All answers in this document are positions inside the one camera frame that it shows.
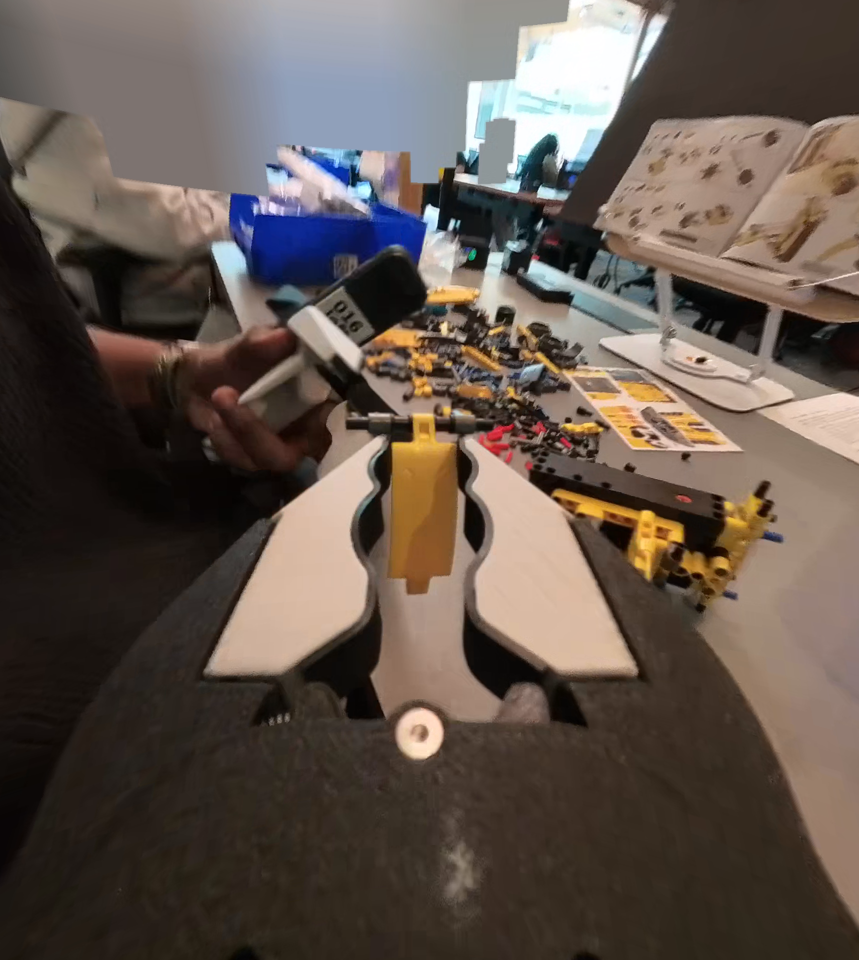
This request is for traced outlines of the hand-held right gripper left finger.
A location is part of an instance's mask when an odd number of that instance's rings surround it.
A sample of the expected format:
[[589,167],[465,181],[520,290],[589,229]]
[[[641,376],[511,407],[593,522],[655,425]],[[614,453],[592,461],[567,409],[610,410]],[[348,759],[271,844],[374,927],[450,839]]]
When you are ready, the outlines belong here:
[[383,519],[371,438],[273,517],[204,668],[209,680],[281,679],[316,666],[361,636],[379,613],[364,511]]

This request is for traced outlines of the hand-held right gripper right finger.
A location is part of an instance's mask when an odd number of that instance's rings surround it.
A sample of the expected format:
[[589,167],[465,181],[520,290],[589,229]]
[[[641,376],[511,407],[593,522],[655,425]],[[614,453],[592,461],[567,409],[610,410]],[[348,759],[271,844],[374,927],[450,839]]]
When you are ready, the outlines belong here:
[[471,547],[463,650],[481,683],[630,680],[637,662],[570,515],[474,438],[458,444]]

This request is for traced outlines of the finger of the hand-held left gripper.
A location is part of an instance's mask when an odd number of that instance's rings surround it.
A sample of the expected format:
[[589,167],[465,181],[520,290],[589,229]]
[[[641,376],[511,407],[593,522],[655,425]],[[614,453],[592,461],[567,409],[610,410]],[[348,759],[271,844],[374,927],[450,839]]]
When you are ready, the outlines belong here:
[[398,412],[371,386],[365,377],[362,349],[341,330],[327,332],[323,378],[355,416],[396,416]]

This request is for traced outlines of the yellow black toy brick model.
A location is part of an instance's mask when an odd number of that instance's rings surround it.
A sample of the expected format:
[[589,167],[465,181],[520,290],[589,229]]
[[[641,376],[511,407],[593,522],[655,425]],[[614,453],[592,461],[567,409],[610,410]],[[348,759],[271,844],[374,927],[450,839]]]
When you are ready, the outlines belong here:
[[630,469],[543,456],[528,480],[573,519],[591,522],[657,589],[682,592],[696,612],[738,599],[734,582],[758,543],[780,545],[770,484],[733,502]]

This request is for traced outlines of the yellow brick panel with axle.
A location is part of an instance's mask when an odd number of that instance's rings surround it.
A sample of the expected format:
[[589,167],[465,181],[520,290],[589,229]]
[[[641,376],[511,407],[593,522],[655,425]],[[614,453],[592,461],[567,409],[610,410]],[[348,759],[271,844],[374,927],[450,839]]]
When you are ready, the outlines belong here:
[[387,577],[409,595],[448,577],[456,551],[459,439],[495,426],[490,417],[448,414],[350,413],[345,426],[387,438],[390,523]]

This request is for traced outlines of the person's left hand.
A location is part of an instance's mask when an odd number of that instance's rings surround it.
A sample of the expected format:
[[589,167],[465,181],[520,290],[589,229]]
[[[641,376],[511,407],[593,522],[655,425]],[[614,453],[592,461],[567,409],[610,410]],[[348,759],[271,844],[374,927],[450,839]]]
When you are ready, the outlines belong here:
[[183,354],[177,377],[183,414],[229,466],[289,474],[305,460],[319,462],[328,451],[332,435],[327,423],[337,406],[334,402],[319,404],[280,434],[241,403],[242,393],[294,354],[296,346],[291,332],[257,326]]

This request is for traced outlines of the clear plastic bag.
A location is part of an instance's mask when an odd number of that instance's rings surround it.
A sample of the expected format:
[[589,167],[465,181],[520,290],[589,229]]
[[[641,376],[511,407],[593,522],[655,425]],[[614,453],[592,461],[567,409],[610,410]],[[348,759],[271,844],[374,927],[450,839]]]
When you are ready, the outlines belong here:
[[446,231],[428,229],[418,261],[418,271],[425,286],[433,289],[450,283],[457,269],[460,245]]

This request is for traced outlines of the blue plastic bin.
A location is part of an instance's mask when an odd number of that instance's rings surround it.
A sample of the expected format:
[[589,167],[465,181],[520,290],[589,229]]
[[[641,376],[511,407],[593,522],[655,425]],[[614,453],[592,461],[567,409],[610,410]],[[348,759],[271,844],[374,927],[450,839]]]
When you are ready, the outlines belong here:
[[231,194],[231,236],[249,276],[269,286],[325,286],[384,250],[400,246],[419,262],[427,225],[380,202],[365,214],[280,212],[268,197]]

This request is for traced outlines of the pile of small brick pieces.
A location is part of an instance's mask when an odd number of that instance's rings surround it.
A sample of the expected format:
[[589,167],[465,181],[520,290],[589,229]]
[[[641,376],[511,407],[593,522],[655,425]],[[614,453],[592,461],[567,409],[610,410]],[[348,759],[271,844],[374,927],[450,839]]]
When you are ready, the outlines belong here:
[[479,298],[473,287],[431,288],[419,312],[364,347],[366,369],[402,384],[405,402],[435,399],[437,416],[492,422],[480,442],[506,463],[515,451],[595,462],[606,431],[596,415],[578,402],[576,418],[554,417],[541,402],[571,389],[582,345],[542,321],[518,322],[511,305],[491,317]]

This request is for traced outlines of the black flat box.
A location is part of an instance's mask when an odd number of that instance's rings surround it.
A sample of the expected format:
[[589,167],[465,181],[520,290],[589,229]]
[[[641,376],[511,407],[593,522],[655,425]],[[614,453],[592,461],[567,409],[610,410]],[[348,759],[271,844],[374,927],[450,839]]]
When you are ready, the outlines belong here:
[[559,287],[530,270],[519,271],[516,282],[522,290],[541,303],[570,306],[573,302],[574,293],[571,290]]

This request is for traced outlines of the grey wristwatch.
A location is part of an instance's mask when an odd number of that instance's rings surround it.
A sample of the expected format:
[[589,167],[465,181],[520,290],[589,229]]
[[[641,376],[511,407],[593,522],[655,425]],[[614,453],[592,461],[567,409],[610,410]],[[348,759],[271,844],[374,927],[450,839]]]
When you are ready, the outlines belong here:
[[161,414],[173,414],[181,408],[181,378],[186,361],[199,347],[196,341],[162,342],[159,355],[149,374],[147,390]]

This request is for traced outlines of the yellow printed leaflet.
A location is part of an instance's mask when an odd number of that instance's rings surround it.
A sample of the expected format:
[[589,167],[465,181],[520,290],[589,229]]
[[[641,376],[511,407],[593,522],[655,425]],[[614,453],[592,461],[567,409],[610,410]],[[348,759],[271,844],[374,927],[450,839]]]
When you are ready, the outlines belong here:
[[742,448],[651,373],[631,367],[578,366],[566,373],[616,438],[636,452],[741,453]]

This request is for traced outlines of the open instruction booklet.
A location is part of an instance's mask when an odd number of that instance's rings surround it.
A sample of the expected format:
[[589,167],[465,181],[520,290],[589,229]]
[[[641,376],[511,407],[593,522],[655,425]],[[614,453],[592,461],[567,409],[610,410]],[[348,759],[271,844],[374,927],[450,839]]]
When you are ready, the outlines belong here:
[[765,285],[859,297],[859,115],[657,121],[594,226]]

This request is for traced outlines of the printed paper sheets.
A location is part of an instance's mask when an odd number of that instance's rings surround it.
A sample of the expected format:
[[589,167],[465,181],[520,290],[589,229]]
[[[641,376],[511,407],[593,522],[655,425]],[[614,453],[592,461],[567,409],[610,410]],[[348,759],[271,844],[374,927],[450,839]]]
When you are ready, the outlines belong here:
[[768,407],[760,414],[859,466],[859,396],[832,392]]

